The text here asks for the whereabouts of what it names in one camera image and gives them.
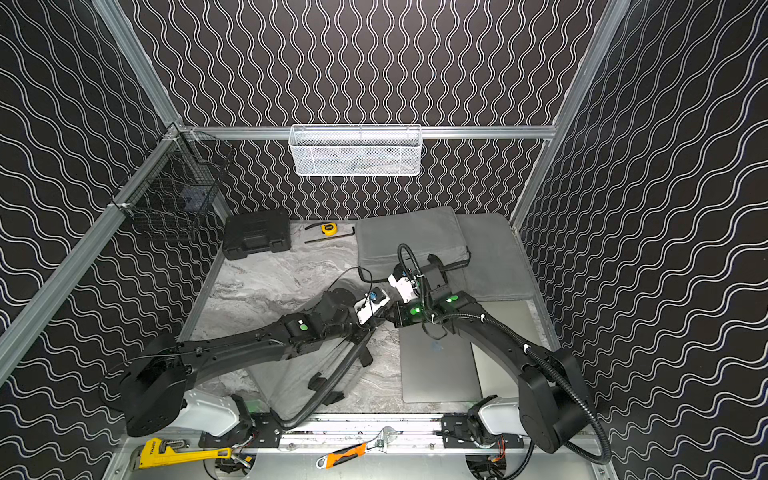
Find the grey zippered laptop bag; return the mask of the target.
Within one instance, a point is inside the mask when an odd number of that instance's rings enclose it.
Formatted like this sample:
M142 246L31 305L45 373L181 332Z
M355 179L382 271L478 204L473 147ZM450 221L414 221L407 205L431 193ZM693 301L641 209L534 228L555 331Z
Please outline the grey zippered laptop bag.
M453 291L464 291L478 301L532 298L535 288L507 219L497 213L459 215L457 219L470 261L447 273Z

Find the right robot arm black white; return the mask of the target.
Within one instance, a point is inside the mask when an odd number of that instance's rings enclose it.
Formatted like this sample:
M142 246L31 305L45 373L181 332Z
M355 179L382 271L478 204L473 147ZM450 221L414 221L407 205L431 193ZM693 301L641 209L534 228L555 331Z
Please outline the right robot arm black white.
M478 346L517 384L518 418L534 446L546 453L565 447L596 465L611 461L609 437L570 353L523 337L470 294L453 291L437 256L429 255L422 266L405 243L397 246L396 255L395 278L405 280L415 298L396 302L390 321L399 327L418 325L428 335L457 335Z

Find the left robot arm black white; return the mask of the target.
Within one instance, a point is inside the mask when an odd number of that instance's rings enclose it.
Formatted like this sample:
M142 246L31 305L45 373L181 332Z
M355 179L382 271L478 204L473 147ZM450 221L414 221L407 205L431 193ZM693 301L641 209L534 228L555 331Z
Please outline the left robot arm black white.
M200 383L252 365L306 355L326 341L340 338L350 342L347 357L304 410L295 420L281 423L294 426L329 396L386 320L386 303L377 305L369 319L360 320L362 310L356 304L369 300L369 294L358 297L350 290L336 288L323 292L300 311L244 333L198 341L158 336L141 353L108 371L99 386L100 400L123 414L129 436L142 437L177 420L182 410L192 405L184 394Z

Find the dark grey laptop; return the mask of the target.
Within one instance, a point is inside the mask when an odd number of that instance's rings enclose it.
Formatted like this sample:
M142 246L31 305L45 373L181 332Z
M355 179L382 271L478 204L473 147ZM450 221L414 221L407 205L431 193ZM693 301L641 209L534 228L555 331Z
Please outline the dark grey laptop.
M472 402L481 399L470 343L458 335L417 324L399 330L405 403Z

